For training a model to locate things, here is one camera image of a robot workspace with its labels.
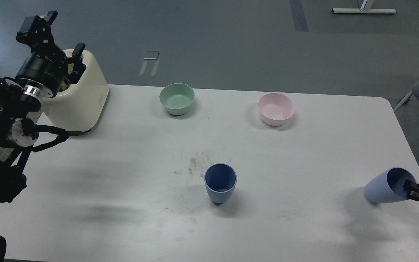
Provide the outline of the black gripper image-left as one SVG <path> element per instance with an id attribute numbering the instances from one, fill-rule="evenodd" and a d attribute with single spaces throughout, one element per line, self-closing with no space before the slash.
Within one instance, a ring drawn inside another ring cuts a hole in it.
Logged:
<path id="1" fill-rule="evenodd" d="M 16 33 L 17 42 L 31 49 L 15 78 L 23 96 L 53 98 L 64 83 L 77 84 L 86 70 L 85 43 L 76 44 L 70 57 L 56 45 L 51 25 L 57 16 L 57 11 L 49 11 L 45 16 L 27 17 Z"/>

